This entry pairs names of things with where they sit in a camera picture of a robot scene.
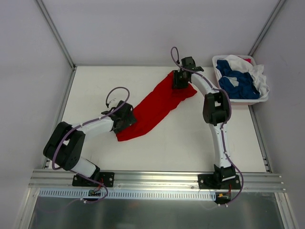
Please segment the red t shirt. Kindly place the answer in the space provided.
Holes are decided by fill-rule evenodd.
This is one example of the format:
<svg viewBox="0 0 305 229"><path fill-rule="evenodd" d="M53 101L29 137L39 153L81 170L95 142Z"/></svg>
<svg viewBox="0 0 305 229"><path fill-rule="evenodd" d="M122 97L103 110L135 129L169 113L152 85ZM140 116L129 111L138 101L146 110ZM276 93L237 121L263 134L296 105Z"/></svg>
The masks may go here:
<svg viewBox="0 0 305 229"><path fill-rule="evenodd" d="M170 72L134 108L136 123L116 134L119 142L143 136L153 130L180 102L194 96L197 91L188 83L184 89L173 89L173 72Z"/></svg>

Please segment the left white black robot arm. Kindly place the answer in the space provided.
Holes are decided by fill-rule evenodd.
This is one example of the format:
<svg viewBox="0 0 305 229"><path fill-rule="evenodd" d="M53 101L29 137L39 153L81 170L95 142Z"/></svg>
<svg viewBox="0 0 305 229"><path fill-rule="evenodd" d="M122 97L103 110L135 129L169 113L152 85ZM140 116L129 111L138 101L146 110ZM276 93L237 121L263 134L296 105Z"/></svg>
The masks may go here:
<svg viewBox="0 0 305 229"><path fill-rule="evenodd" d="M95 186L100 180L100 168L81 156L84 142L108 132L118 134L135 123L133 106L119 101L116 107L83 124L57 124L43 155L52 161L53 167L57 165L65 171L73 171L83 176L83 181L88 186Z"/></svg>

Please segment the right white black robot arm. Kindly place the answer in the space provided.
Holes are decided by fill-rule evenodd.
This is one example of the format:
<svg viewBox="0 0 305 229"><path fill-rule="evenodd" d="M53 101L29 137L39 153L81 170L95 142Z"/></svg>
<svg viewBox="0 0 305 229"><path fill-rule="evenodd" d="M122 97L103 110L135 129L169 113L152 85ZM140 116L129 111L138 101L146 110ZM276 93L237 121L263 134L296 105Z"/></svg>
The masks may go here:
<svg viewBox="0 0 305 229"><path fill-rule="evenodd" d="M215 151L213 175L204 181L210 186L225 188L236 176L227 140L227 122L232 113L230 100L224 90L203 76L204 69L196 66L192 57L174 60L174 63L179 70L174 71L173 89L181 90L193 84L204 96L203 119L210 127Z"/></svg>

